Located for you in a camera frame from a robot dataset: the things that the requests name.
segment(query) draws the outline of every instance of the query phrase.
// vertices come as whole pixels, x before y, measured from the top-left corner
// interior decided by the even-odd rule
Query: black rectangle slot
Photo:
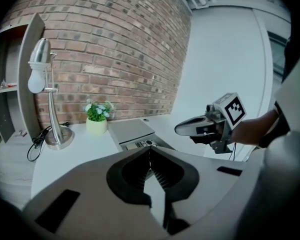
[[[79,195],[79,192],[66,189],[52,204],[50,204],[35,222],[51,233],[55,233]]]
[[[242,173],[242,170],[233,169],[229,167],[220,166],[218,169],[216,169],[219,172],[225,173],[225,174],[231,174],[234,176],[240,176]]]

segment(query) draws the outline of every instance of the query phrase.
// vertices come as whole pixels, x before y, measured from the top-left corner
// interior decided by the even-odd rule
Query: lamp base
[[[69,129],[68,127],[60,127],[63,140],[61,142],[57,142],[54,133],[49,131],[45,136],[45,143],[46,145],[52,150],[62,150],[70,145],[75,137],[75,133]]]

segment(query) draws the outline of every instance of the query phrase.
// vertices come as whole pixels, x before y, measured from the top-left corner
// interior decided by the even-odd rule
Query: power cord
[[[236,147],[237,147],[237,143],[234,143],[234,147],[233,147],[233,149],[232,149],[231,155],[230,155],[230,157],[229,157],[228,160],[230,160],[232,154],[233,154],[233,161],[235,160],[235,156],[236,156]]]
[[[69,127],[70,123],[69,123],[69,122],[64,122],[64,123],[62,123],[62,124],[60,124],[60,125],[61,125],[61,126]],[[51,128],[52,128],[51,126],[46,127],[46,128],[39,134],[38,137],[32,139],[33,144],[32,144],[32,146],[29,148],[29,150],[28,150],[28,152],[27,152],[27,154],[26,154],[26,158],[27,158],[30,162],[34,162],[34,161],[36,161],[36,160],[39,158],[39,156],[40,156],[40,154],[41,154],[42,145],[44,144],[46,135],[48,134],[48,132],[50,131]],[[36,156],[35,159],[30,159],[30,158],[29,158],[29,155],[31,155],[31,153],[32,153],[32,151],[33,151],[33,150],[31,151],[31,149],[32,149],[33,147],[34,147],[35,150],[38,149],[38,148],[40,147],[40,150],[39,150],[39,153],[38,153],[38,155]]]

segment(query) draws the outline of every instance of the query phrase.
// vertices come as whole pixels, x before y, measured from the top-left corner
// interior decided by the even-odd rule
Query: white wall
[[[270,53],[267,60],[266,51]],[[272,68],[266,72],[266,65],[272,65],[270,43],[252,9],[195,10],[172,116],[181,122],[203,115],[207,104],[230,92],[240,96],[247,111],[245,119],[264,114],[272,88]],[[204,155],[215,157],[210,148]]]

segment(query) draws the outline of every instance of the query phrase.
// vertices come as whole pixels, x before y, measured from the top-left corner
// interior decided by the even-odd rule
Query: brick wall
[[[170,113],[186,57],[191,16],[180,0],[18,0],[2,25],[39,13],[57,56],[58,119],[83,123],[88,98],[116,104],[116,119]],[[35,97],[49,122],[47,94]]]

